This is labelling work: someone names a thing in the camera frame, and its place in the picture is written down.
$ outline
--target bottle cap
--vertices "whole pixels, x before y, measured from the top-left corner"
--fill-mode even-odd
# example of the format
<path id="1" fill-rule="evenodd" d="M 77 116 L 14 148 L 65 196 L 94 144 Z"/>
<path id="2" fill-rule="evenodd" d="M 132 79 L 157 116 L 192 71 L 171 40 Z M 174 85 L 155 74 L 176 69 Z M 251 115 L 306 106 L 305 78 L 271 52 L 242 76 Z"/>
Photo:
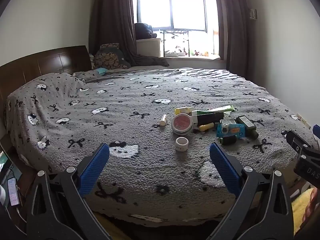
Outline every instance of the bottle cap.
<path id="1" fill-rule="evenodd" d="M 176 139 L 175 148 L 178 152 L 185 152 L 188 150 L 189 141 L 187 138 L 179 137 Z"/>

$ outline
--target round tin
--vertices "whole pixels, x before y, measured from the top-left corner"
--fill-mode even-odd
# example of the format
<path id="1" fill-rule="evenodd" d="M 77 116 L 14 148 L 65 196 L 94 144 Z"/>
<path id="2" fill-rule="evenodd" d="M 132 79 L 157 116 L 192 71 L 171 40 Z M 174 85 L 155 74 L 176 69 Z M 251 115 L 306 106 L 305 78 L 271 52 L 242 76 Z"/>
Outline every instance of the round tin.
<path id="1" fill-rule="evenodd" d="M 186 135 L 193 129 L 193 120 L 188 114 L 177 114 L 171 121 L 171 127 L 175 134 Z"/>

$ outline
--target tin lid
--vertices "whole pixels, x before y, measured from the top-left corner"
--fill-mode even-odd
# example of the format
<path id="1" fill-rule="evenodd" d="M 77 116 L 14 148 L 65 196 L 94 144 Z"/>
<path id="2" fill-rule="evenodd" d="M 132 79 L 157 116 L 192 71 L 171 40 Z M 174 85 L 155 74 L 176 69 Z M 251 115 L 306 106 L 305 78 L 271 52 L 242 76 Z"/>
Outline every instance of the tin lid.
<path id="1" fill-rule="evenodd" d="M 193 121 L 188 114 L 177 114 L 171 122 L 173 131 L 185 132 L 191 129 Z"/>

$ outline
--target red label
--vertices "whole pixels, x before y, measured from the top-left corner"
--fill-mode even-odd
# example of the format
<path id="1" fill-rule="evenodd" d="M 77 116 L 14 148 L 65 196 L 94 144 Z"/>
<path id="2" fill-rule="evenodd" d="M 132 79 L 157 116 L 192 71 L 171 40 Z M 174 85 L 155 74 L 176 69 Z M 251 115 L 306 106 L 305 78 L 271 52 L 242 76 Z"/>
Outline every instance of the red label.
<path id="1" fill-rule="evenodd" d="M 185 130 L 189 127 L 189 125 L 190 125 L 190 118 L 185 115 L 178 116 L 173 121 L 173 126 L 177 130 Z"/>

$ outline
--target clutter of items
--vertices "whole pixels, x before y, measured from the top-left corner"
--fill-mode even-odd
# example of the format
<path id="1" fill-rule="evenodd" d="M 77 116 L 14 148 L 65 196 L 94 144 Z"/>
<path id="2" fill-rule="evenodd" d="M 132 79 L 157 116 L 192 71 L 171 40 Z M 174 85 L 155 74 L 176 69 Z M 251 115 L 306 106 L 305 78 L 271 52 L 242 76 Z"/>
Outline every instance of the clutter of items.
<path id="1" fill-rule="evenodd" d="M 188 135 L 192 130 L 200 132 L 209 129 L 216 130 L 219 142 L 222 145 L 231 145 L 237 139 L 247 137 L 257 139 L 259 133 L 257 127 L 245 116 L 238 116 L 236 119 L 224 119 L 225 115 L 236 111 L 233 105 L 222 106 L 208 110 L 196 110 L 194 107 L 179 107 L 174 111 L 174 118 L 171 121 L 172 131 L 180 136 Z M 164 114 L 160 120 L 160 126 L 167 124 L 168 117 Z M 176 139 L 175 148 L 184 152 L 188 149 L 188 139 L 179 137 Z"/>

